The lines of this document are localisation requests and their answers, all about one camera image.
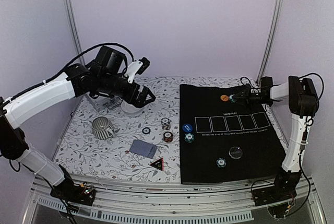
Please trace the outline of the clear round dealer button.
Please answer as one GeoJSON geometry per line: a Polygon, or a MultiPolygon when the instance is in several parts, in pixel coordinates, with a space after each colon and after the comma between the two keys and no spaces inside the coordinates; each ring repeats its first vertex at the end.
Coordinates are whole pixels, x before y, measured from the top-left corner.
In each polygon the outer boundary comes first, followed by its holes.
{"type": "Polygon", "coordinates": [[[229,149],[228,154],[232,159],[241,159],[243,155],[243,151],[241,147],[233,146],[229,149]]]}

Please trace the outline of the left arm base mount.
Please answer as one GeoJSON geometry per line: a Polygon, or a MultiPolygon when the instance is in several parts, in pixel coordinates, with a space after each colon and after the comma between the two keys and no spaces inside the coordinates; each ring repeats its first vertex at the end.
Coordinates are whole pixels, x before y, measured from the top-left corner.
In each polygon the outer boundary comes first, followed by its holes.
{"type": "Polygon", "coordinates": [[[61,165],[59,167],[64,172],[65,179],[58,186],[52,186],[50,195],[67,202],[92,206],[96,196],[96,188],[93,185],[88,185],[87,182],[75,185],[65,168],[61,165]]]}

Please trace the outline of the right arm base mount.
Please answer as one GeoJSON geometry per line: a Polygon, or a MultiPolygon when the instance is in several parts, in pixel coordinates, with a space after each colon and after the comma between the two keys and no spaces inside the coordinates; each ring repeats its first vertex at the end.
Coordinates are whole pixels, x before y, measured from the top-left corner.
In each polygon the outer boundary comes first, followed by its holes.
{"type": "Polygon", "coordinates": [[[297,196],[296,186],[299,183],[302,172],[286,172],[282,168],[279,169],[272,186],[259,189],[251,189],[251,194],[255,206],[272,204],[297,196]]]}

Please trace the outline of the blue small blind button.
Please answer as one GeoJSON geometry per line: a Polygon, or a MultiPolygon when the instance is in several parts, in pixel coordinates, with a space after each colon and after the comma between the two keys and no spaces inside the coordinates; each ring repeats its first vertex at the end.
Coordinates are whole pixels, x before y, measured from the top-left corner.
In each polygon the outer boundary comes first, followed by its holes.
{"type": "Polygon", "coordinates": [[[186,123],[182,126],[182,130],[186,133],[191,133],[193,131],[193,127],[191,124],[186,123]]]}

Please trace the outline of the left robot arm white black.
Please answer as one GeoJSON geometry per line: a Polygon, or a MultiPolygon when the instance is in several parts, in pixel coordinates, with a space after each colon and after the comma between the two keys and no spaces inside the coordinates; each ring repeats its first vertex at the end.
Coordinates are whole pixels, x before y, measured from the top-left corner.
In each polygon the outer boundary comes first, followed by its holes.
{"type": "Polygon", "coordinates": [[[78,190],[70,175],[26,143],[21,125],[40,112],[85,93],[103,97],[116,95],[128,104],[142,108],[155,100],[150,89],[140,89],[134,82],[135,75],[142,74],[147,67],[143,60],[134,61],[124,75],[117,75],[109,73],[105,67],[96,70],[74,64],[56,78],[44,81],[16,98],[6,99],[1,103],[1,155],[45,178],[66,200],[74,199],[78,190]]]}

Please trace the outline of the orange big blind button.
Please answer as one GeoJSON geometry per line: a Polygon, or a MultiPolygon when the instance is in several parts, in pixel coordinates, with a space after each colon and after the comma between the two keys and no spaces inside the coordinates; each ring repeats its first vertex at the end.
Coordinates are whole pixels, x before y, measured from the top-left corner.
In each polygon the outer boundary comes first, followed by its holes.
{"type": "Polygon", "coordinates": [[[227,101],[229,101],[229,96],[227,96],[227,95],[221,95],[221,96],[220,96],[220,99],[221,99],[222,101],[224,101],[224,102],[227,102],[227,101]]]}

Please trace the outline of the green blue 50 chip stack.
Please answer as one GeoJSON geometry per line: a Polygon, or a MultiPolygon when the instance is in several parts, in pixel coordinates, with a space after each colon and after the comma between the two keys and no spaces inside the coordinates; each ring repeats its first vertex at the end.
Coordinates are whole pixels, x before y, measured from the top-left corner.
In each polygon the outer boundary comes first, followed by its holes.
{"type": "Polygon", "coordinates": [[[231,101],[231,103],[235,103],[236,99],[234,98],[234,95],[230,95],[229,96],[229,100],[231,101]]]}

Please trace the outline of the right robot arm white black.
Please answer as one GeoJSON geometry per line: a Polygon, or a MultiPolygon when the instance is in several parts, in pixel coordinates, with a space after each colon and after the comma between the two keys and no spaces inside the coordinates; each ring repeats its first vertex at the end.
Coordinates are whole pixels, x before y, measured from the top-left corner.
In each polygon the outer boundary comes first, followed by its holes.
{"type": "Polygon", "coordinates": [[[259,88],[245,84],[242,91],[229,96],[229,101],[251,108],[256,104],[271,106],[287,98],[292,129],[281,169],[284,173],[301,173],[304,150],[308,144],[309,130],[319,109],[320,97],[308,75],[289,76],[288,81],[280,85],[275,85],[272,77],[265,76],[260,79],[259,88]]]}

